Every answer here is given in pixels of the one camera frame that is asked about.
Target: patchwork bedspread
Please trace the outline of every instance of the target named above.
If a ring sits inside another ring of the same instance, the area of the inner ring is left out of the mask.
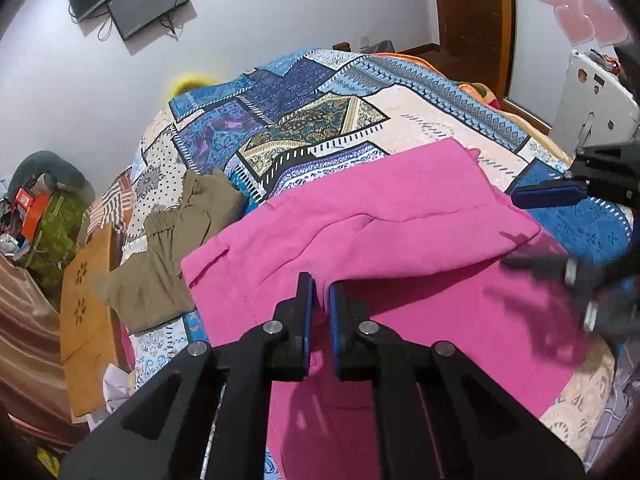
[[[177,205],[187,168],[201,174],[221,168],[249,197],[244,214],[250,214],[286,189],[447,137],[479,149],[480,166],[505,192],[559,178],[566,169],[499,111],[406,58],[302,51],[187,92],[156,116],[140,143],[123,259],[146,249],[145,216]],[[630,238],[630,212],[612,203],[585,200],[531,213],[568,251],[597,260],[619,253]],[[137,383],[188,340],[205,337],[197,313],[132,336]],[[612,375],[612,355],[594,336],[585,363],[542,417],[581,457]]]

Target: wooden door frame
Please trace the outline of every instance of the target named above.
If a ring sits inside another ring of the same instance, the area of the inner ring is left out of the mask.
[[[438,6],[438,30],[440,31],[440,45],[446,48],[447,27],[442,18],[441,9],[444,8],[444,0],[436,0]],[[498,101],[502,102],[511,83],[511,68],[513,66],[513,48],[516,35],[516,0],[501,0],[502,3],[502,31],[500,42],[500,64],[498,68],[498,86],[491,90]]]

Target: yellow plush toy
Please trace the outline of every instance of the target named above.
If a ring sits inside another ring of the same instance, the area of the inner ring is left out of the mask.
[[[167,95],[167,101],[170,101],[174,97],[184,94],[189,90],[201,88],[203,86],[212,86],[219,84],[219,81],[204,74],[185,74],[176,79],[169,87],[169,93]]]

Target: pink jacket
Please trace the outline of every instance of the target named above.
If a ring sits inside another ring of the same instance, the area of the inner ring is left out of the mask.
[[[289,190],[182,261],[212,345],[238,339],[295,295],[298,273],[354,280],[371,317],[404,339],[450,340],[536,417],[586,352],[562,294],[498,266],[527,244],[562,251],[443,140]],[[370,386],[333,377],[328,322],[310,377],[275,383],[268,446],[288,480],[378,477]]]

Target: blue gripper pad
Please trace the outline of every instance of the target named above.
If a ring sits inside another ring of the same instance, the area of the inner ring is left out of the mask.
[[[331,346],[334,351],[334,373],[340,376],[340,321],[338,319],[336,290],[332,285],[329,287],[329,323],[331,326]]]
[[[517,187],[511,193],[511,202],[520,209],[537,209],[577,205],[587,197],[586,185],[582,182],[552,180],[549,184]]]
[[[305,331],[302,338],[302,345],[304,351],[304,362],[305,368],[308,374],[310,359],[311,359],[311,350],[309,344],[309,338],[311,338],[311,322],[312,322],[312,314],[313,308],[316,298],[316,284],[312,282],[312,286],[308,286],[306,288],[306,298],[305,298]]]

